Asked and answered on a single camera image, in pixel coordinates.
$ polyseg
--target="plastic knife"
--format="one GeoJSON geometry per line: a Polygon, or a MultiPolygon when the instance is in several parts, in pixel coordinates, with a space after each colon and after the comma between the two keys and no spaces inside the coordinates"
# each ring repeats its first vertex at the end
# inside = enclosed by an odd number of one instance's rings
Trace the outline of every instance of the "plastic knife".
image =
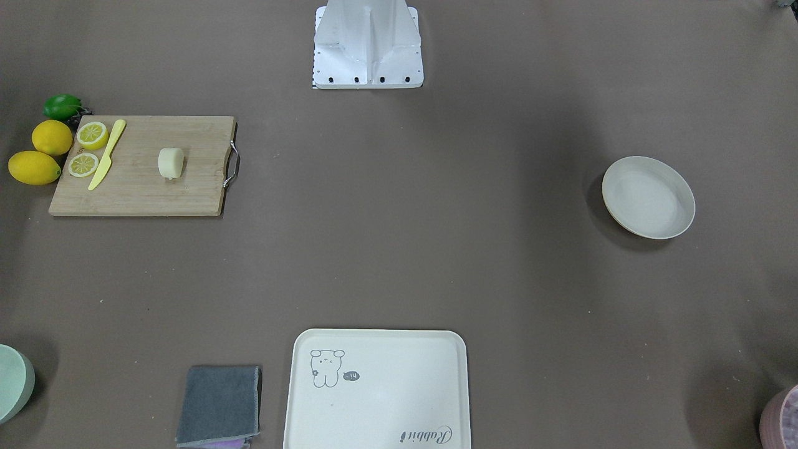
{"type": "Polygon", "coordinates": [[[117,146],[119,136],[122,135],[124,126],[127,124],[128,122],[122,119],[113,122],[111,135],[108,138],[108,143],[105,144],[105,151],[102,153],[100,164],[97,166],[97,171],[94,173],[94,177],[89,183],[89,190],[94,190],[102,182],[103,178],[105,178],[105,175],[108,174],[108,171],[111,169],[111,152],[113,151],[113,148],[117,146]]]}

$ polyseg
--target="yellow lemon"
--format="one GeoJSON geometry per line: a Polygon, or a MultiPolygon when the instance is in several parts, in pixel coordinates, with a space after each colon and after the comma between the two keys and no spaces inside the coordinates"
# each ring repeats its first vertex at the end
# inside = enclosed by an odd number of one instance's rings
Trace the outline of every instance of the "yellow lemon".
{"type": "Polygon", "coordinates": [[[69,174],[74,177],[87,177],[94,173],[100,160],[91,153],[81,153],[73,157],[66,165],[69,174]]]}
{"type": "Polygon", "coordinates": [[[101,121],[90,121],[77,131],[77,143],[88,150],[100,149],[108,143],[108,128],[101,121]]]}
{"type": "Polygon", "coordinates": [[[72,131],[58,120],[39,123],[30,135],[34,148],[50,156],[64,154],[72,147],[72,131]]]}
{"type": "Polygon", "coordinates": [[[30,185],[49,184],[61,175],[56,161],[38,151],[21,151],[8,160],[8,171],[19,182],[30,185]]]}

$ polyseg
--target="green bowl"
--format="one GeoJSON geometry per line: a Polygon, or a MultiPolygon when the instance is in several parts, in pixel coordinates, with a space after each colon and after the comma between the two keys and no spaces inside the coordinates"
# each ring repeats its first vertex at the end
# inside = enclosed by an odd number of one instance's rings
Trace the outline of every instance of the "green bowl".
{"type": "Polygon", "coordinates": [[[34,366],[20,351],[0,344],[0,424],[25,406],[34,390],[34,366]]]}

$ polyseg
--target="gray towel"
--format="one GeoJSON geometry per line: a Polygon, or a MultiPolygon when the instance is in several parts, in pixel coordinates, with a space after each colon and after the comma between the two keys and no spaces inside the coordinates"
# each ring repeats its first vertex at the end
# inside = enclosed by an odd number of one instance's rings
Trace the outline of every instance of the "gray towel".
{"type": "Polygon", "coordinates": [[[191,367],[186,375],[177,447],[242,439],[258,431],[260,367],[191,367]]]}

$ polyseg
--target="cutting board handle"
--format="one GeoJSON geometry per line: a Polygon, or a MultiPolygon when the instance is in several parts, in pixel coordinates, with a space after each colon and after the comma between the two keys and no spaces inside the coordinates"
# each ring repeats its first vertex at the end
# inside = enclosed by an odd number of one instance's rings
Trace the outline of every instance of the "cutting board handle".
{"type": "Polygon", "coordinates": [[[225,179],[224,182],[222,183],[222,187],[225,189],[227,188],[228,185],[230,185],[230,181],[233,181],[233,178],[239,175],[239,165],[241,164],[241,156],[239,156],[239,151],[235,147],[235,142],[230,141],[230,148],[232,148],[233,153],[235,153],[235,165],[233,165],[233,174],[227,177],[227,179],[225,179]]]}

